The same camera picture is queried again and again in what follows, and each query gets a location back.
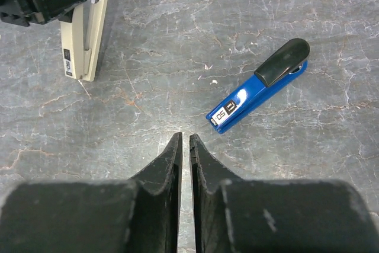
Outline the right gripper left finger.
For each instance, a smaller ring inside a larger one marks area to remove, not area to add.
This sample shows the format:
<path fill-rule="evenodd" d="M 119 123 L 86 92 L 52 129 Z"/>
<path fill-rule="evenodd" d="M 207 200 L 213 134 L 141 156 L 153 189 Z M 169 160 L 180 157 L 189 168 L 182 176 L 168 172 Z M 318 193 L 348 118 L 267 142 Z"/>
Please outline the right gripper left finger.
<path fill-rule="evenodd" d="M 182 134 L 126 180 L 33 181 L 1 198 L 2 252 L 176 252 Z"/>

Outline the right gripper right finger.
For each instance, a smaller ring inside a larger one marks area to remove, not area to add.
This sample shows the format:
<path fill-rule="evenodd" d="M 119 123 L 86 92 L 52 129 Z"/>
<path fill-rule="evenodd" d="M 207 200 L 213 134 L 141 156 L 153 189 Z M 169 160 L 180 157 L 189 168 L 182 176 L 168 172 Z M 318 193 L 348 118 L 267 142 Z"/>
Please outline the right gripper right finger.
<path fill-rule="evenodd" d="M 246 180 L 189 139 L 197 252 L 377 252 L 378 231 L 342 180 Z"/>

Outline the beige stapler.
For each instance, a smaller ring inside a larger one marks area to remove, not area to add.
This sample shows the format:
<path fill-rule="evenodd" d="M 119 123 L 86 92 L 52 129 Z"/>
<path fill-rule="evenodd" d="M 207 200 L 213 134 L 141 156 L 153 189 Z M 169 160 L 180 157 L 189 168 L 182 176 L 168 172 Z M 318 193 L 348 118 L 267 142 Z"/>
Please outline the beige stapler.
<path fill-rule="evenodd" d="M 95 79 L 108 0 L 89 0 L 88 20 L 84 4 L 73 9 L 72 20 L 61 21 L 61 44 L 65 76 L 92 82 Z"/>

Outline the blue stapler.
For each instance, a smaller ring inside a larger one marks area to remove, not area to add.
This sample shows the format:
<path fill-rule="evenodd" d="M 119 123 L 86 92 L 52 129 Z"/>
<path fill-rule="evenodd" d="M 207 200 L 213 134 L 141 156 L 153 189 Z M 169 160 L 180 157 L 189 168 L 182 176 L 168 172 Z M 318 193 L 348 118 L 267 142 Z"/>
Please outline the blue stapler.
<path fill-rule="evenodd" d="M 307 68 L 310 46 L 295 38 L 267 58 L 241 86 L 207 115 L 217 133 L 225 133 L 249 113 L 292 83 Z"/>

